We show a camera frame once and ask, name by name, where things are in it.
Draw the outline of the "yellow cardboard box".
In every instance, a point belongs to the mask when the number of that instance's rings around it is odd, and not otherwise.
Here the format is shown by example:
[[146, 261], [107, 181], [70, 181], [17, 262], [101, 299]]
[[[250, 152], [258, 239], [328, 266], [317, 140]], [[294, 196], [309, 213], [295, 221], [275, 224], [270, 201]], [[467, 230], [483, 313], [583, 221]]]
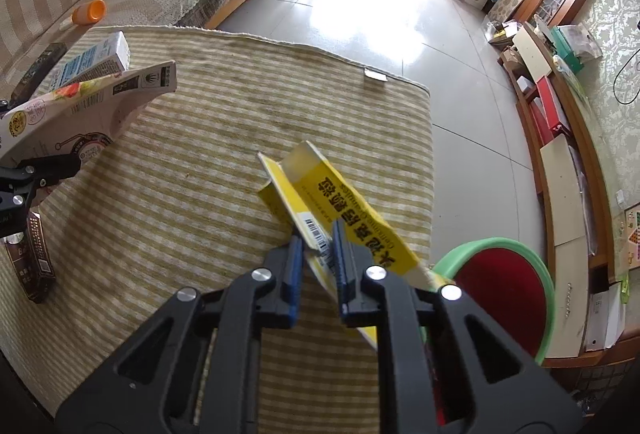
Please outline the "yellow cardboard box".
[[257, 154], [268, 176], [259, 198], [271, 214], [293, 226], [305, 244], [305, 258], [321, 287], [345, 317], [355, 302], [360, 268], [344, 257], [361, 251], [364, 266], [378, 265], [420, 290], [433, 290], [444, 278], [411, 251], [399, 233], [309, 141], [283, 160]]

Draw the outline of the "green red trash bin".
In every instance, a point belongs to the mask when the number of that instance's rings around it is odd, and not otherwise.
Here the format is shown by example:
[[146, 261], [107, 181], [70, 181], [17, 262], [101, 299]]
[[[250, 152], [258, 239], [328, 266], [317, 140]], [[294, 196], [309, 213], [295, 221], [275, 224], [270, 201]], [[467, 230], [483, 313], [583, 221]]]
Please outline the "green red trash bin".
[[444, 433], [554, 433], [553, 388], [540, 368], [553, 326], [553, 284], [518, 241], [457, 246], [434, 267], [461, 290], [457, 318], [426, 328]]

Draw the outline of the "brown snack packet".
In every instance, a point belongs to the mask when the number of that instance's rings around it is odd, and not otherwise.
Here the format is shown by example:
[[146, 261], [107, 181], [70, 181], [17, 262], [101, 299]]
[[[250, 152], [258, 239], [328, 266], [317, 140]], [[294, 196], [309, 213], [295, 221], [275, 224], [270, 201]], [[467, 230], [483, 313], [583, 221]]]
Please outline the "brown snack packet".
[[25, 230], [4, 237], [3, 243], [25, 295], [35, 304], [43, 303], [56, 276], [40, 214], [29, 211]]

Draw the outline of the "black remote control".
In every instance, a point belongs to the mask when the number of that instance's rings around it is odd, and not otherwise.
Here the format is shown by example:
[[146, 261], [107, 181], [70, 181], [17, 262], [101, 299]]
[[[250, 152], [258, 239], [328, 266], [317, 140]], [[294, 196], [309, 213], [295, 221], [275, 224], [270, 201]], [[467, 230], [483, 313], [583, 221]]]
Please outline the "black remote control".
[[66, 52], [67, 46], [64, 42], [52, 42], [43, 50], [14, 88], [9, 101], [4, 106], [6, 111], [27, 102]]

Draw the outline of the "small blue white carton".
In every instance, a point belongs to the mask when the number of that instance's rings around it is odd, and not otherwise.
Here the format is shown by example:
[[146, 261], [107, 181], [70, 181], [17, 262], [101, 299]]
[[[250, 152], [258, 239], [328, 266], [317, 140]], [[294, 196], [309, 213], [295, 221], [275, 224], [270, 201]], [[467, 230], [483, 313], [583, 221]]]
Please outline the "small blue white carton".
[[128, 42], [125, 34], [119, 30], [62, 64], [53, 72], [49, 89], [126, 72], [129, 64]]

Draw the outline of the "orange cap bottle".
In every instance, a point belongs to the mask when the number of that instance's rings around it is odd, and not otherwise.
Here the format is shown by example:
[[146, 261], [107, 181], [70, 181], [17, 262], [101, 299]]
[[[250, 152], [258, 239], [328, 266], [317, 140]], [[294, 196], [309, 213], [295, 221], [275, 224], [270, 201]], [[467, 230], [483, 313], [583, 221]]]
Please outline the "orange cap bottle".
[[78, 6], [70, 16], [60, 24], [61, 30], [75, 26], [89, 26], [99, 23], [106, 15], [104, 0], [92, 0]]

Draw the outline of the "wooden TV cabinet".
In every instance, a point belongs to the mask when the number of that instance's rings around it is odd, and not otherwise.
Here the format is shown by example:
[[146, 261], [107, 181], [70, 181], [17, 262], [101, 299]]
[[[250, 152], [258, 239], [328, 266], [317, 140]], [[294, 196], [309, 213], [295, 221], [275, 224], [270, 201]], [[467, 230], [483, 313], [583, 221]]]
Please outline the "wooden TV cabinet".
[[[628, 269], [624, 202], [589, 100], [570, 68], [529, 24], [499, 65], [515, 92], [544, 208], [546, 260], [555, 286], [554, 327], [544, 363], [588, 368], [639, 354], [639, 268]], [[553, 136], [536, 82], [548, 76], [572, 134]]]

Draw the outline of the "red flat box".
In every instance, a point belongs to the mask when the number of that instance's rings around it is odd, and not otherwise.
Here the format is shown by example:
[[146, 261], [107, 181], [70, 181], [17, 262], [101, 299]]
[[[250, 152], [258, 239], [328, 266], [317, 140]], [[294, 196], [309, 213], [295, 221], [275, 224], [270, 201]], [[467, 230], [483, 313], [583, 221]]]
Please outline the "red flat box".
[[536, 82], [538, 97], [544, 108], [544, 118], [546, 119], [549, 131], [553, 136], [564, 134], [570, 136], [572, 130], [566, 118], [565, 112], [556, 94], [552, 82], [548, 76], [542, 76]]

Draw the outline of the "chinese checkers board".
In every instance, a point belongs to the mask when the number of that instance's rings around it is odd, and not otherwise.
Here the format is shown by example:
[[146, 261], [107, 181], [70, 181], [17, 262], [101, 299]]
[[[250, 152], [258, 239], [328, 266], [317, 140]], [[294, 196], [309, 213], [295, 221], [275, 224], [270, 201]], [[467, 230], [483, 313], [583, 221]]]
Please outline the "chinese checkers board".
[[640, 204], [625, 212], [626, 260], [628, 269], [640, 267]]

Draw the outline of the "green storage box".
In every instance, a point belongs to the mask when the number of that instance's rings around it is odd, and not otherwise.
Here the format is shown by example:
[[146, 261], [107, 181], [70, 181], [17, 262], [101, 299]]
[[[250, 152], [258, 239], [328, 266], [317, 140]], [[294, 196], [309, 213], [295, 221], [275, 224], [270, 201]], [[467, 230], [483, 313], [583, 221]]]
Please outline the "green storage box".
[[572, 47], [563, 36], [559, 27], [550, 28], [551, 40], [556, 54], [568, 65], [570, 71], [578, 73], [584, 68], [582, 61], [576, 56]]

